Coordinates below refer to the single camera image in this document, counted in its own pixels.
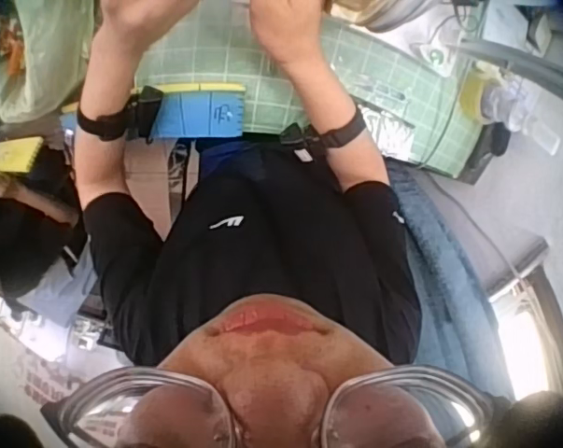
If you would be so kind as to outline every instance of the bright window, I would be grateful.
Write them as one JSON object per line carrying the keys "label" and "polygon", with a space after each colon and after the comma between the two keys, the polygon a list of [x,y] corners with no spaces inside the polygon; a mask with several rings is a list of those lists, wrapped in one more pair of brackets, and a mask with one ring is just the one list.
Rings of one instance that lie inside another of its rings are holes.
{"label": "bright window", "polygon": [[499,336],[515,399],[549,389],[541,335],[536,320],[528,311],[499,316]]}

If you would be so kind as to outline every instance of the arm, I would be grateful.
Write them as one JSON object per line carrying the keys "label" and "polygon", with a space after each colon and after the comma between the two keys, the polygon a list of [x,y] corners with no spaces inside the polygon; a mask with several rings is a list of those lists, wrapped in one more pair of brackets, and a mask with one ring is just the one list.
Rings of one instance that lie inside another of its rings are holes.
{"label": "arm", "polygon": [[75,227],[79,219],[78,213],[72,207],[32,191],[25,186],[21,186],[13,199],[35,208],[60,224]]}
{"label": "arm", "polygon": [[[320,48],[322,4],[321,0],[250,4],[254,33],[288,75],[319,133],[344,127],[356,113],[354,101]],[[328,162],[344,191],[371,180],[388,184],[383,156],[368,131],[345,147],[331,148]]]}
{"label": "arm", "polygon": [[60,224],[68,224],[71,227],[76,226],[79,218],[73,208],[28,189],[9,175],[0,174],[0,198],[12,199],[28,205]]}
{"label": "arm", "polygon": [[[102,0],[103,26],[92,42],[80,108],[89,119],[125,107],[144,51],[185,16],[198,0]],[[129,195],[123,165],[124,137],[102,142],[77,128],[77,190],[85,209],[110,193]]]}

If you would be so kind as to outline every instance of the black wristband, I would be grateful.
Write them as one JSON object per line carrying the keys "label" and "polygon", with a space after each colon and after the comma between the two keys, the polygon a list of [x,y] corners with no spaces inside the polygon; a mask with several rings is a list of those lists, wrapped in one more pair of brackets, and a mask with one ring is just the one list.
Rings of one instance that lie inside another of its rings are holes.
{"label": "black wristband", "polygon": [[114,115],[101,116],[97,120],[89,119],[82,113],[82,108],[77,108],[77,125],[82,131],[96,135],[103,142],[112,142],[125,135],[130,126],[130,100],[123,109]]}
{"label": "black wristband", "polygon": [[343,128],[334,129],[318,135],[319,142],[325,148],[344,147],[351,143],[366,129],[366,121],[362,116],[362,112],[356,105],[356,114]]}

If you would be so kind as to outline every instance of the eyeglass frame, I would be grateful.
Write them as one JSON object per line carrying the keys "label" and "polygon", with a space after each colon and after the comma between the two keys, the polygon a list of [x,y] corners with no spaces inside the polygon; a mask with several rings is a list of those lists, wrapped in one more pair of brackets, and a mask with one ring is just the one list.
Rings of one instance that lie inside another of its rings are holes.
{"label": "eyeglass frame", "polygon": [[[78,445],[74,444],[69,438],[70,434],[76,435],[86,443],[99,443],[99,448],[110,448],[97,440],[88,441],[88,435],[77,433],[75,431],[75,428],[77,427],[75,422],[69,420],[72,419],[72,415],[77,415],[76,412],[79,413],[80,408],[83,409],[87,406],[89,401],[91,401],[94,397],[100,396],[101,389],[109,388],[118,380],[133,378],[136,380],[145,378],[154,382],[162,380],[162,383],[158,385],[190,385],[192,387],[202,387],[209,392],[214,393],[223,404],[223,407],[227,412],[227,416],[229,417],[228,423],[231,426],[229,430],[232,435],[232,439],[228,448],[239,448],[238,441],[242,438],[242,429],[240,428],[237,419],[234,417],[229,404],[225,401],[218,390],[216,390],[208,382],[199,378],[182,373],[162,371],[151,367],[124,367],[103,373],[79,387],[72,395],[64,397],[56,402],[48,402],[44,404],[41,407],[40,412],[51,429],[55,432],[59,439],[65,443],[67,448],[79,448]],[[321,422],[317,427],[317,435],[320,441],[319,446],[321,448],[329,448],[329,443],[325,434],[329,429],[328,426],[331,421],[332,411],[334,411],[335,404],[340,397],[349,390],[353,390],[364,385],[382,384],[388,382],[391,382],[392,384],[396,384],[397,382],[404,383],[401,385],[417,385],[416,382],[419,382],[421,379],[426,381],[425,387],[428,390],[432,390],[439,395],[447,396],[453,402],[473,411],[473,415],[475,417],[483,417],[480,422],[475,422],[473,427],[468,427],[463,433],[458,434],[456,436],[457,442],[463,440],[464,437],[470,435],[470,433],[474,430],[492,426],[496,414],[501,414],[501,412],[495,412],[496,401],[494,397],[481,392],[471,383],[453,373],[431,366],[399,366],[375,373],[361,375],[356,378],[349,379],[339,385],[327,401]]]}

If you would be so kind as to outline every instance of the countertop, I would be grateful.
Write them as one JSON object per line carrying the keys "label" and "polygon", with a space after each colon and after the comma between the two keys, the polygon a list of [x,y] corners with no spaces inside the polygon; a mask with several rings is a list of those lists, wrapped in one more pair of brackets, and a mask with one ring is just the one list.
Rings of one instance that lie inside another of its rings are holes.
{"label": "countertop", "polygon": [[[323,22],[321,41],[328,61],[352,95],[415,126],[409,162],[425,161],[456,99],[456,76],[440,77],[388,43],[329,18]],[[246,86],[247,132],[280,133],[292,122],[306,122],[290,83],[252,37],[243,5],[203,0],[150,49],[136,74],[138,86],[209,81]],[[427,167],[458,177],[480,131],[481,126],[457,107]]]}

